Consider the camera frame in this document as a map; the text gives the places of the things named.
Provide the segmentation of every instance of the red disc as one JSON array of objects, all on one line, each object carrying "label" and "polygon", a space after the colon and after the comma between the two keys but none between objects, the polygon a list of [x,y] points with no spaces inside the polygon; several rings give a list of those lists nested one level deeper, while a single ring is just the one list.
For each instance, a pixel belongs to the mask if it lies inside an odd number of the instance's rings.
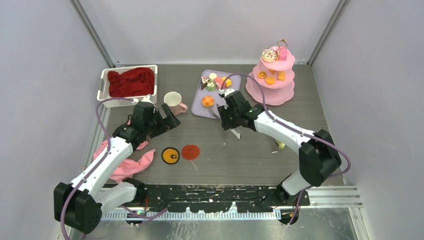
[{"label": "red disc", "polygon": [[200,155],[200,149],[198,146],[189,144],[185,145],[181,151],[182,157],[187,160],[196,159]]}]

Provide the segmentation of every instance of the gray wall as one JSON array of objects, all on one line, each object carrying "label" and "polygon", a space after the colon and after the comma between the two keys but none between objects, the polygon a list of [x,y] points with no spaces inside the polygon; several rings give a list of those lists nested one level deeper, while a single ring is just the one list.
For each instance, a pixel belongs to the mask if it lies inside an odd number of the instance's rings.
[{"label": "gray wall", "polygon": [[285,38],[306,63],[338,0],[83,0],[121,64],[257,64]]},{"label": "gray wall", "polygon": [[67,0],[1,1],[0,239],[51,240],[53,189],[81,171],[106,63]]},{"label": "gray wall", "polygon": [[313,64],[378,240],[424,235],[423,1],[350,1]]}]

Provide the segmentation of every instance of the white mug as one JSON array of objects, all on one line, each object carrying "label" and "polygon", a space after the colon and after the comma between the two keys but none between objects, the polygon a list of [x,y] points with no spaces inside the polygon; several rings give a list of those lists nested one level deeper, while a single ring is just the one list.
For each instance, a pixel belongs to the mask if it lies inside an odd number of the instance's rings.
[{"label": "white mug", "polygon": [[163,102],[169,106],[174,116],[187,112],[187,105],[181,102],[181,94],[176,91],[170,91],[163,97]]}]

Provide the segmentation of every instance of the red towel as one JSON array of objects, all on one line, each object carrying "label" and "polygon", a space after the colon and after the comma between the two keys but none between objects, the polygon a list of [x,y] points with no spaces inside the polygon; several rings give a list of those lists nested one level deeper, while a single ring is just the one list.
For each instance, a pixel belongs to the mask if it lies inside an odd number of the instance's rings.
[{"label": "red towel", "polygon": [[123,72],[107,73],[109,79],[109,95],[116,97],[134,97],[153,94],[155,91],[155,74],[148,67],[137,67]]},{"label": "red towel", "polygon": [[119,88],[120,93],[125,97],[144,96],[152,94],[151,86],[148,83],[134,82],[129,83]]}]

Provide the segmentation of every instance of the pink cake stand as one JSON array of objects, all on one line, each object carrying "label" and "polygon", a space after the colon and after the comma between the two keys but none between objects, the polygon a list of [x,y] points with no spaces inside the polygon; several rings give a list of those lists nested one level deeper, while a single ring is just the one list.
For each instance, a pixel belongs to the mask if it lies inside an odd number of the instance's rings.
[{"label": "pink cake stand", "polygon": [[[295,95],[295,82],[293,81],[293,79],[288,82],[289,84],[287,86],[281,88],[262,87],[263,93],[265,94],[265,102],[267,105],[278,106],[292,99],[292,97]],[[247,78],[246,90],[256,102],[261,104],[263,103],[261,90],[259,89],[258,85],[250,78]]]},{"label": "pink cake stand", "polygon": [[[278,46],[273,46],[271,49],[278,50]],[[287,58],[285,61],[274,61],[274,62],[266,62],[260,58],[260,61],[265,65],[266,68],[272,69],[275,71],[285,71],[291,69],[295,64],[295,56],[287,49]]]},{"label": "pink cake stand", "polygon": [[[265,82],[265,78],[259,78],[258,77],[258,73],[259,72],[265,72],[267,76],[273,76],[276,80],[274,84],[267,84]],[[293,79],[295,78],[295,72],[290,68],[288,70],[285,71],[285,80],[278,80],[277,76],[278,76],[278,72],[274,72],[274,74],[272,74],[270,72],[270,70],[268,68],[265,67],[265,65],[262,62],[259,62],[258,65],[256,65],[253,68],[253,76],[254,79],[256,81],[259,82],[259,84],[261,84],[262,86],[264,86],[265,88],[269,88],[269,89],[280,89],[280,88],[285,88],[288,85],[291,84],[291,82],[293,82]]]}]

